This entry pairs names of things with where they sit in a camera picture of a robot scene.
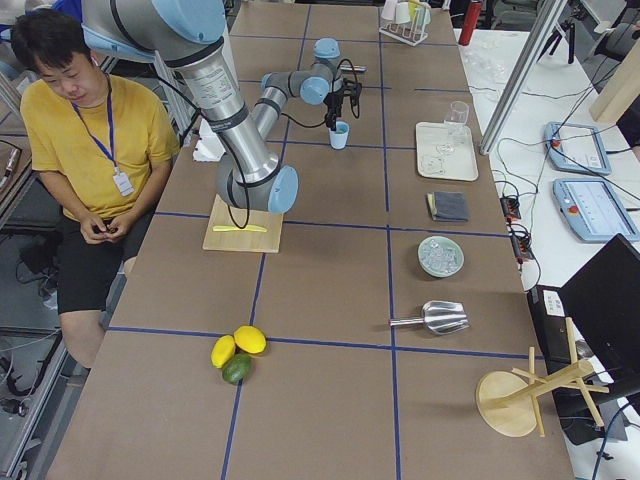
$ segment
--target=tripod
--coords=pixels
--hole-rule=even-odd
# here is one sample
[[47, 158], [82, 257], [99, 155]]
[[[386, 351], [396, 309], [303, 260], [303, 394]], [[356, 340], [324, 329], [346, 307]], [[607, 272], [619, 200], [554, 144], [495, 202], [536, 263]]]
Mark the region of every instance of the tripod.
[[562, 22], [560, 24], [560, 28], [556, 27], [556, 29], [553, 31], [551, 36], [547, 39], [547, 42], [544, 44], [544, 48], [542, 49], [542, 53], [538, 57], [538, 60], [540, 60], [542, 56], [547, 52], [547, 50], [549, 50], [549, 47], [551, 47], [551, 50], [549, 51], [549, 55], [553, 55], [555, 53], [556, 49], [558, 48], [558, 45], [560, 45], [560, 40], [562, 39], [563, 36], [566, 35], [565, 32], [567, 32], [567, 30], [569, 31], [568, 63], [570, 64], [573, 63], [573, 61], [575, 60], [575, 49], [576, 49], [576, 26], [573, 23], [573, 20], [571, 19], [567, 19], [564, 22]]

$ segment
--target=short black hair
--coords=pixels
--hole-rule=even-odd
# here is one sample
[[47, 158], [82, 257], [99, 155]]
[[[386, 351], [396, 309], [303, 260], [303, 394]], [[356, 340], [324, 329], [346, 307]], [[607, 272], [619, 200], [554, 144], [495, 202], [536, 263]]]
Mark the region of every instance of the short black hair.
[[11, 47], [20, 63], [34, 72], [36, 59], [52, 68], [69, 65], [74, 53], [91, 59], [80, 22], [51, 8], [18, 17], [11, 28]]

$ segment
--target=tablet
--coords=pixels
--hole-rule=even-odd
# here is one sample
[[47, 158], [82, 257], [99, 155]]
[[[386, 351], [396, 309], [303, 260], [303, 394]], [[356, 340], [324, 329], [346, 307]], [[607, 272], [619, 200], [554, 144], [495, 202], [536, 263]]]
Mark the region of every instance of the tablet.
[[638, 227], [607, 181], [555, 180], [553, 194], [569, 226], [581, 240], [605, 243], [617, 233], [632, 242], [640, 240]]
[[547, 141], [549, 159], [557, 170], [589, 175], [611, 173], [607, 151], [595, 127], [549, 122], [544, 139]]

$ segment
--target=folded towel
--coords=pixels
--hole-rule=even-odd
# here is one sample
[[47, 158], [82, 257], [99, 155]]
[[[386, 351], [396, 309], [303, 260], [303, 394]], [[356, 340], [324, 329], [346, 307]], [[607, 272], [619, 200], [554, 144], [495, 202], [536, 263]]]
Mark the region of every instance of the folded towel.
[[469, 209], [464, 195], [460, 192], [427, 193], [427, 207], [431, 218], [438, 222], [466, 222]]

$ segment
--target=yellow plastic knife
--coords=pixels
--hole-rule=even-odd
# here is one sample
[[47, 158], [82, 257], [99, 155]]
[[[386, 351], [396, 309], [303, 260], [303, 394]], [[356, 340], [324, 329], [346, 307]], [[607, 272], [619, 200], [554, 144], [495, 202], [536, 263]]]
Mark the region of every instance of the yellow plastic knife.
[[267, 231], [266, 228], [261, 227], [260, 225], [247, 225], [245, 228], [238, 228], [235, 225], [214, 225], [214, 232], [259, 232], [265, 233]]

